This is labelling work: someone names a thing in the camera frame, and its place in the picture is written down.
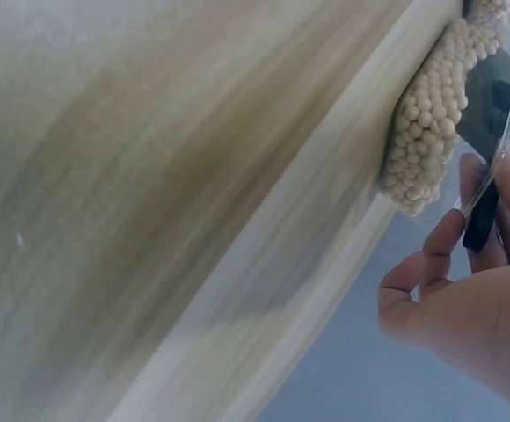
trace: gray background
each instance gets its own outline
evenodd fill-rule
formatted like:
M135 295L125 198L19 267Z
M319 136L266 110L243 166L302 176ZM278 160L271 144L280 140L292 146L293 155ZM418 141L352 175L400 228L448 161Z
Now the gray background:
M510 406L427 352L378 330L376 291L386 272L423 243L397 215L330 322L258 422L510 421ZM463 250L453 278L469 274Z

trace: bead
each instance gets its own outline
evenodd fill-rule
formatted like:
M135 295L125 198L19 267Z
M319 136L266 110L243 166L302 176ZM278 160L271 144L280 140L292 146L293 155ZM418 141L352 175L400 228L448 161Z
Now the bead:
M439 160L437 159L436 156L425 156L421 160L421 165L425 169L432 169L439 165Z
M441 85L452 86L452 79L450 78L450 76L441 76Z
M415 178L415 175L416 175L416 174L417 174L417 173L416 173L416 172L414 172L411 168L409 168L409 169L405 169L405 171L404 171L404 175L405 175L408 179L413 179L413 178Z
M401 133L399 137L402 138L405 141L405 143L413 142L413 138L407 132Z
M407 151L400 147L394 147L390 152L390 158L393 158L394 160L398 160L398 158L401 158L402 156L406 155Z
M452 70L457 70L461 72L464 69L464 65L459 60L455 60L452 62Z
M495 55L498 52L498 49L495 46L493 46L493 44L488 44L487 46L485 46L485 51L487 52L488 55Z
M438 98L441 96L441 88L437 88L436 86L431 86L429 88L429 98L433 101L433 98Z
M437 142L437 136L430 130L426 130L421 136L421 141L425 145L433 145L435 142Z
M476 56L480 60L487 59L487 52L485 51L485 48L476 49Z
M437 70L439 67L440 67L440 63L437 62L436 60L430 60L429 62L427 62L427 69L428 70Z
M414 121L419 116L419 109L416 106L409 107L407 110L405 110L405 118L409 121Z
M424 143L419 142L417 144L417 152L419 152L420 155L422 155L422 156L428 155L429 154L429 147L428 147L428 145L425 145Z
M475 50L470 50L468 53L466 53L466 60L471 61L474 63L474 66L476 66L477 63L477 56Z
M430 112L421 112L417 119L417 122L421 127L428 128L433 121L433 116Z
M416 86L417 89L428 90L429 89L429 82L428 81L418 81L415 84L415 86Z
M408 95L405 98L404 104L406 107L413 107L417 104L417 99L413 97L412 95Z
M448 118L452 120L452 122L457 125L458 122L460 122L460 119L463 117L463 114L460 112L460 110L449 110L448 111Z
M431 80L431 79L439 79L439 72L437 72L436 70L429 70L429 71L427 72L427 76L429 76L429 80Z
M458 103L454 98L445 98L444 106L447 110L456 110L458 108Z
M407 187L409 189L413 185L415 185L415 181L413 181L413 178L405 178L404 179L404 186L405 187Z
M476 66L476 64L472 60L464 59L464 68L466 70L472 70L474 66Z
M455 98L464 97L466 95L466 89L462 84L456 84L453 89L455 90Z
M450 60L443 60L441 62L441 69L452 69L452 62Z
M404 140L404 138L402 138L402 136L396 136L396 139L394 140L394 143L398 146L398 147L402 147L402 148L405 148L407 146L407 142Z
M410 126L410 124L411 124L410 121L406 119L404 116L400 116L397 118L396 127L397 130L399 130L400 132L404 132Z
M455 91L452 88L450 88L449 86L445 86L444 88L441 89L441 96L443 97L443 99L454 98Z
M417 102L417 108L420 112L428 112L433 108L433 103L431 103L431 100L429 98L421 98Z
M439 128L439 121L433 120L431 122L431 132L433 132L436 136L441 135L441 129Z
M419 102L422 98L429 98L429 92L425 88L418 88L415 90L415 97Z
M407 159L410 163L420 163L421 156L419 154L408 154Z
M433 145L429 146L429 153L432 156L441 156L443 150L444 150L444 144L441 141L438 141L438 142L434 143Z
M423 128L418 123L413 122L407 132L415 139L418 139L423 134Z
M464 43L464 40L460 39L455 42L455 50L463 51L465 49L466 49L466 44Z
M384 180L384 184L390 184L390 185L395 185L397 183L397 177L394 176L393 174L387 174L386 175L386 179Z
M429 80L429 88L441 88L441 80L440 79L430 79Z
M404 185L404 184L401 184L401 185L395 185L395 186L393 187L393 190L394 190L394 192L395 192L395 193L397 193L397 194L401 195L401 194L405 193L405 191L406 191L407 189L405 188L405 185Z
M411 154L417 153L417 143L416 142L410 142L406 146L407 151Z
M468 107L468 97L466 97L465 95L460 97L456 101L456 105L457 105L458 110L465 110L466 107Z
M443 104L442 97L432 97L431 104L433 105L433 107L442 106L442 104Z
M431 114L433 115L433 119L441 120L447 117L447 109L442 105L435 105Z
M451 136L455 133L455 124L451 119L446 118L439 122L439 129L443 136Z

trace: light wood surface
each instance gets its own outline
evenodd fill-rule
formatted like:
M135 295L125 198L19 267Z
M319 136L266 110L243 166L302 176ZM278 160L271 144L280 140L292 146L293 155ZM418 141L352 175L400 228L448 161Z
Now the light wood surface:
M254 418L390 220L460 5L0 0L0 422Z

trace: wooden edge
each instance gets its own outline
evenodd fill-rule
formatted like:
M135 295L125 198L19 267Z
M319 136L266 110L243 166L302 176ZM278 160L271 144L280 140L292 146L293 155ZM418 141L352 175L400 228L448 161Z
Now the wooden edge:
M224 420L240 420L245 414L254 420L266 407L341 303L394 214L390 201L378 193L356 229L352 218L347 218L332 244L335 253L312 278L321 281L312 283L313 292L305 298L283 340L245 386Z

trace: black scissor handle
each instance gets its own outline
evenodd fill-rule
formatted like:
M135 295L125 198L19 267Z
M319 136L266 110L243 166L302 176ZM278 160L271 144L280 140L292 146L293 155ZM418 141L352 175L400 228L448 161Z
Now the black scissor handle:
M501 110L508 110L510 105L502 105ZM479 202L472 209L466 231L464 233L463 247L475 253L480 252L485 247L490 233L492 232L495 214L499 204L499 191L495 182L491 182L485 192L482 194Z

